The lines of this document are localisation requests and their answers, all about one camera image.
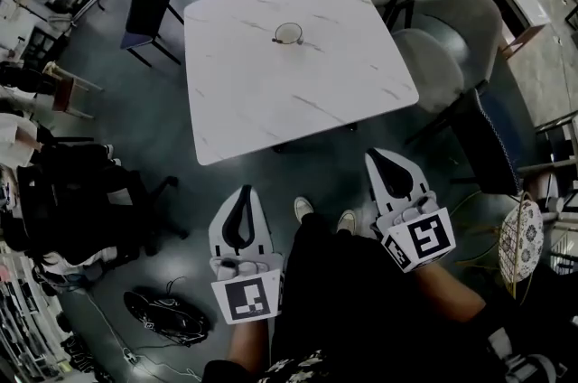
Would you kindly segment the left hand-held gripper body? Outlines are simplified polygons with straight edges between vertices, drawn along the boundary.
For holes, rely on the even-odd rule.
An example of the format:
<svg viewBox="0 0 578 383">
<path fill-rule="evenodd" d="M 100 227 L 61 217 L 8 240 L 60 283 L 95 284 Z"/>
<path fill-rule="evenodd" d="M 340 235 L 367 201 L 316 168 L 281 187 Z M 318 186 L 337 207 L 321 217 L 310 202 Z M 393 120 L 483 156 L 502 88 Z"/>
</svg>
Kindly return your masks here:
<svg viewBox="0 0 578 383">
<path fill-rule="evenodd" d="M 270 246 L 211 248 L 211 283 L 229 325 L 275 318 L 282 310 L 284 256 Z"/>
</svg>

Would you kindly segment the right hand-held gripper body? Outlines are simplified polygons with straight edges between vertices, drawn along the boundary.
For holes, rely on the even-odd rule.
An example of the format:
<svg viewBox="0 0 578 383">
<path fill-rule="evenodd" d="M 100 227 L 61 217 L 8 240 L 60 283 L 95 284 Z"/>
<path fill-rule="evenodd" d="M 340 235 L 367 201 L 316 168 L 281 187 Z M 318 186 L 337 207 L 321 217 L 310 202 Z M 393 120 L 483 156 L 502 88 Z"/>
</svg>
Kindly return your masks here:
<svg viewBox="0 0 578 383">
<path fill-rule="evenodd" d="M 448 210 L 441 208 L 433 191 L 395 217 L 380 216 L 381 244 L 404 273 L 446 256 L 456 248 Z"/>
</svg>

